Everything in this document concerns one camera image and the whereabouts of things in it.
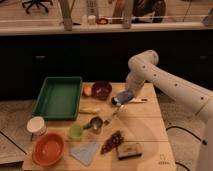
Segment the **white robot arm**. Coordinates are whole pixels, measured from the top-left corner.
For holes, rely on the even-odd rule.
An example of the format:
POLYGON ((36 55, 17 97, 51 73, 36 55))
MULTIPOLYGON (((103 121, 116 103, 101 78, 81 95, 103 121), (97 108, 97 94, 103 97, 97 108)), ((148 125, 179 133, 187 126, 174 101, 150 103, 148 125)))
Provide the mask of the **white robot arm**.
POLYGON ((206 145, 200 146, 196 171, 213 171, 213 91, 158 68, 158 61, 159 56, 154 50, 131 57, 126 88, 137 93, 149 81, 198 116, 205 123, 206 145))

